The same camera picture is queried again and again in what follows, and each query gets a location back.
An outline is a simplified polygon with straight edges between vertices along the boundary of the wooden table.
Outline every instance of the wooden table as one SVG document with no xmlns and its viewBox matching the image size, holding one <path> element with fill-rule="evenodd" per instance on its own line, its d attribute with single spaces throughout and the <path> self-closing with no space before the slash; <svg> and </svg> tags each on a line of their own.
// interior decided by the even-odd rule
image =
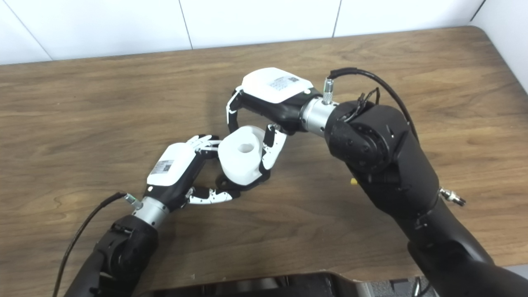
<svg viewBox="0 0 528 297">
<path fill-rule="evenodd" d="M 140 196 L 167 145 L 226 136 L 231 91 L 270 66 L 320 89 L 330 70 L 346 66 L 389 82 L 441 184 L 469 202 L 450 205 L 455 215 L 497 264 L 528 263 L 528 98 L 486 35 L 459 27 L 1 66 L 0 295 L 49 296 L 88 213 L 116 190 Z M 340 78 L 336 100 L 373 87 Z M 239 120 L 267 124 L 249 112 Z M 199 183 L 213 185 L 219 173 L 212 162 Z M 265 184 L 166 220 L 137 292 L 314 271 L 359 281 L 419 274 L 403 233 L 349 180 L 321 138 L 291 137 Z M 111 223 L 130 212 L 117 202 L 95 217 L 63 290 Z"/>
</svg>

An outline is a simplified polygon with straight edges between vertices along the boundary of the black wire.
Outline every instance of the black wire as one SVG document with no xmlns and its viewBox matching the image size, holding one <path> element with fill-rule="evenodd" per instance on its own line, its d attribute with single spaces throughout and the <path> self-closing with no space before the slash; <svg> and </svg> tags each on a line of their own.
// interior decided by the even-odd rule
<svg viewBox="0 0 528 297">
<path fill-rule="evenodd" d="M 70 245 L 68 246 L 68 248 L 66 249 L 66 252 L 64 253 L 64 257 L 62 257 L 62 262 L 61 262 L 61 266 L 59 266 L 59 274 L 57 275 L 57 280 L 55 282 L 55 288 L 53 289 L 52 297 L 57 297 L 57 295 L 59 294 L 62 273 L 64 272 L 64 268 L 66 267 L 66 261 L 68 261 L 68 257 L 70 256 L 71 250 L 73 249 L 73 246 L 75 245 L 75 243 L 81 236 L 81 233 L 86 228 L 86 225 L 88 225 L 88 223 L 99 212 L 99 210 L 103 209 L 103 207 L 109 205 L 110 203 L 116 201 L 117 199 L 124 197 L 125 195 L 126 193 L 117 192 L 113 194 L 112 196 L 108 197 L 103 202 L 101 202 L 101 204 L 97 205 L 97 207 L 92 211 L 92 213 L 90 213 L 90 215 L 86 218 L 86 220 L 84 220 L 79 230 L 77 230 L 77 232 L 73 236 L 73 239 L 71 240 Z"/>
<path fill-rule="evenodd" d="M 330 75 L 328 76 L 328 79 L 336 79 L 343 75 L 363 75 L 366 76 L 375 82 L 379 83 L 380 86 L 382 86 L 388 93 L 391 95 L 392 99 L 396 101 L 396 104 L 398 104 L 398 107 L 400 108 L 401 112 L 403 113 L 403 116 L 405 117 L 406 121 L 409 123 L 409 127 L 411 128 L 411 132 L 415 136 L 416 140 L 418 140 L 418 133 L 416 132 L 416 128 L 414 127 L 414 122 L 411 119 L 411 115 L 409 114 L 409 111 L 405 107 L 405 104 L 403 104 L 403 101 L 401 100 L 400 96 L 396 94 L 396 92 L 389 86 L 388 83 L 386 83 L 383 79 L 378 77 L 377 75 L 373 74 L 372 72 L 368 72 L 363 69 L 358 69 L 355 67 L 349 67 L 349 68 L 341 68 L 330 71 Z"/>
</svg>

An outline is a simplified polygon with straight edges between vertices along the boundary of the qr code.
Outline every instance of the qr code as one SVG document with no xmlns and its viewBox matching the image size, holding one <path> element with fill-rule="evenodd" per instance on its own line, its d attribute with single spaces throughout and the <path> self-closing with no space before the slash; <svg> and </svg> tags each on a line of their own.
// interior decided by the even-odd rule
<svg viewBox="0 0 528 297">
<path fill-rule="evenodd" d="M 163 160 L 158 161 L 156 163 L 156 166 L 154 166 L 154 169 L 150 172 L 151 174 L 164 174 L 171 169 L 172 163 L 174 163 L 174 160 Z"/>
<path fill-rule="evenodd" d="M 283 76 L 275 79 L 274 81 L 270 82 L 268 85 L 272 87 L 273 89 L 276 89 L 277 91 L 280 91 L 282 89 L 285 89 L 289 87 L 290 85 L 295 84 L 298 82 L 299 79 L 293 76 Z"/>
</svg>

